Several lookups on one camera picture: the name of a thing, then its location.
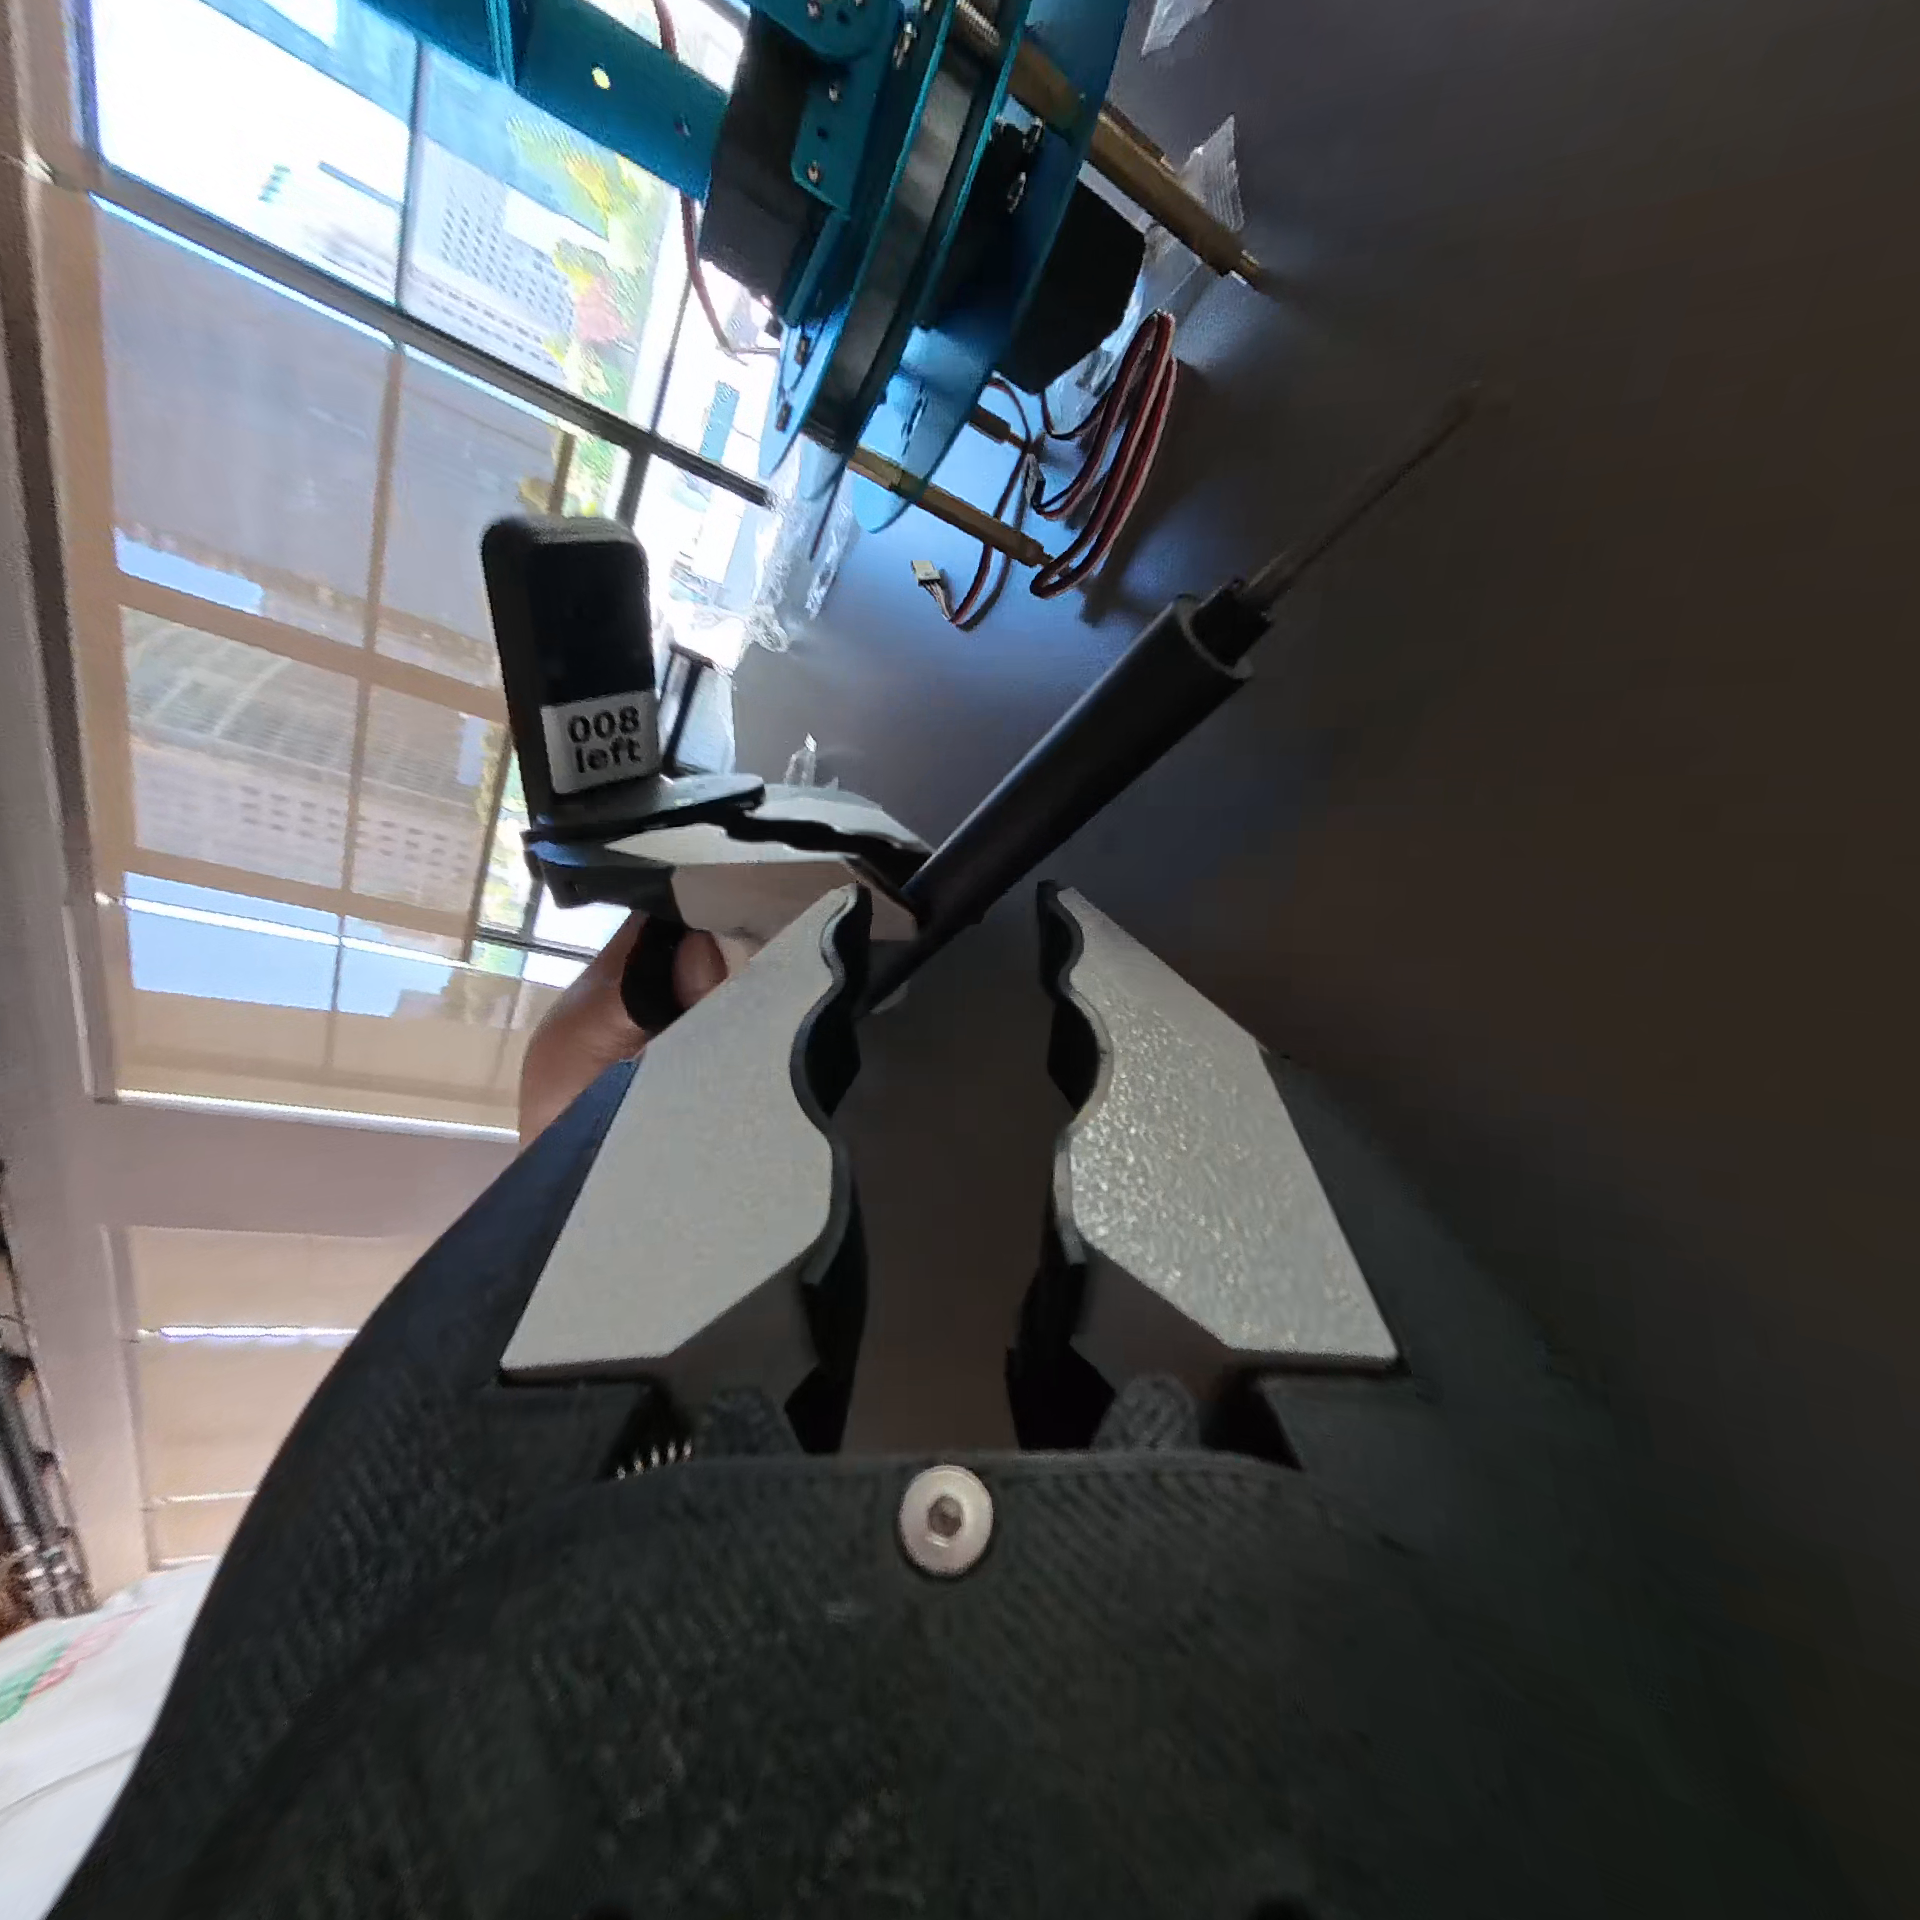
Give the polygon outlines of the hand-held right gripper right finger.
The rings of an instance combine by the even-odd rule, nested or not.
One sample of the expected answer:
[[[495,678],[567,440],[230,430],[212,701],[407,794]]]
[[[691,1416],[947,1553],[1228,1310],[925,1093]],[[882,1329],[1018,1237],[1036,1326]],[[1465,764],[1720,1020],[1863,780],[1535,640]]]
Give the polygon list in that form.
[[[1037,890],[1068,1102],[1018,1310],[1028,1453],[1296,1453],[1281,1381],[1399,1350],[1262,1044],[1075,890]]]

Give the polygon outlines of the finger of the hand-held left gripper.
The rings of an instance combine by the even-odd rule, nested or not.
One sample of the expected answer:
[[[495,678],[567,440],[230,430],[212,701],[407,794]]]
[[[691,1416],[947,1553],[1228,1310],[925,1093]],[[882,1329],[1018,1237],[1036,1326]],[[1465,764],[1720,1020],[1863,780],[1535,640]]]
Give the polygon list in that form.
[[[929,860],[926,838],[834,784],[766,784],[757,805],[757,838],[830,851],[882,880],[915,880]]]
[[[845,836],[792,844],[727,829],[651,829],[604,847],[598,880],[604,903],[639,904],[688,932],[753,946],[852,884],[868,893],[873,937],[903,944],[917,935],[877,850]]]

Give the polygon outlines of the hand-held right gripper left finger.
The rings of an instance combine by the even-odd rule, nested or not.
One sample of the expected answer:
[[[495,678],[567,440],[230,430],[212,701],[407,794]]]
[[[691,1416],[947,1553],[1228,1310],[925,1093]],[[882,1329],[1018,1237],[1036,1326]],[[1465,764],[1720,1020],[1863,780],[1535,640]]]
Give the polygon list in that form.
[[[645,1044],[500,1375],[643,1381],[696,1416],[760,1390],[805,1453],[842,1448],[864,1236],[834,1109],[859,1075],[873,894],[800,911]]]

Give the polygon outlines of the black precision screwdriver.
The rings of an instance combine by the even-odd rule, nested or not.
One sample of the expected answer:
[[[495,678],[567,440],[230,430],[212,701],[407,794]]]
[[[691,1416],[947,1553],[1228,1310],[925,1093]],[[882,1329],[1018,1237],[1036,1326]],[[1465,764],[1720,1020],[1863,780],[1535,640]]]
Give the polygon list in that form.
[[[1233,577],[1207,599],[1168,600],[903,884],[917,932],[885,961],[873,961],[863,1013],[899,996],[932,955],[1198,732],[1246,682],[1249,652],[1270,634],[1284,599],[1428,466],[1479,403],[1479,384],[1454,394],[1407,450],[1370,470],[1258,575]]]

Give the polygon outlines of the dark desk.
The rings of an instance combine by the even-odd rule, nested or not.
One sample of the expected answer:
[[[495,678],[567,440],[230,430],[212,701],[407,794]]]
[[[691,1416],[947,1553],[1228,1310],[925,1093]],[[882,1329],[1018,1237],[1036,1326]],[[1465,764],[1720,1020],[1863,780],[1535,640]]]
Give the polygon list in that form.
[[[1916,1908],[1916,2],[1200,2],[1223,117],[1099,577],[951,634],[919,513],[738,755],[937,844],[1178,590],[1477,414],[1053,871],[1339,1091],[1617,1410],[1741,1743]]]

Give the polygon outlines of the person's left hand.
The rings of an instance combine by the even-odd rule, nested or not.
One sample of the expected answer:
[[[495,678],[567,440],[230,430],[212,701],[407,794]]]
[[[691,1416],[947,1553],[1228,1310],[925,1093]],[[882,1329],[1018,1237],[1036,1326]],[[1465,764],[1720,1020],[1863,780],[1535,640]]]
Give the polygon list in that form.
[[[518,1145],[532,1145],[593,1079],[741,974],[753,937],[686,932],[631,911],[600,955],[537,1020],[518,1069]]]

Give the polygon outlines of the clear plastic parts bag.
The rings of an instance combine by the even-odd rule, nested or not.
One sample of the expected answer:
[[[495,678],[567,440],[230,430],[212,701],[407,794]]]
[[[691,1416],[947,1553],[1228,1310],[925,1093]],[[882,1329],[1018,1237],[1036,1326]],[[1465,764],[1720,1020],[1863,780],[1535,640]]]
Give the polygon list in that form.
[[[1246,215],[1240,204],[1240,170],[1236,170],[1236,122],[1228,113],[1188,157],[1160,157],[1163,174],[1181,187],[1181,192],[1221,229],[1244,236]]]
[[[757,542],[743,640],[766,652],[788,652],[792,634],[825,607],[856,540],[859,524],[845,488],[819,499],[780,499],[769,533]]]

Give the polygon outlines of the large paned window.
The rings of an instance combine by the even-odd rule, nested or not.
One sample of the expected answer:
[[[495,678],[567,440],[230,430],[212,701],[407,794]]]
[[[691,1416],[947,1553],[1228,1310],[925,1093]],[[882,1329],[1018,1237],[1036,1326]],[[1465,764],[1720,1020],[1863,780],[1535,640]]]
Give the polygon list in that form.
[[[366,2],[67,2],[61,404],[111,1088],[510,1128],[617,916],[526,805],[480,537],[619,519],[732,670],[769,318],[691,207]]]

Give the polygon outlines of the white printed sack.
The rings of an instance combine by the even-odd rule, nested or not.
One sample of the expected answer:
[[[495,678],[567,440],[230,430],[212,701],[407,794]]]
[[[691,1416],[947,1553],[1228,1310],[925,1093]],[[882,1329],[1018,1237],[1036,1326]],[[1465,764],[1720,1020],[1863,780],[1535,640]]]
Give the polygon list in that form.
[[[116,1802],[219,1560],[4,1639],[4,1917],[43,1917]]]

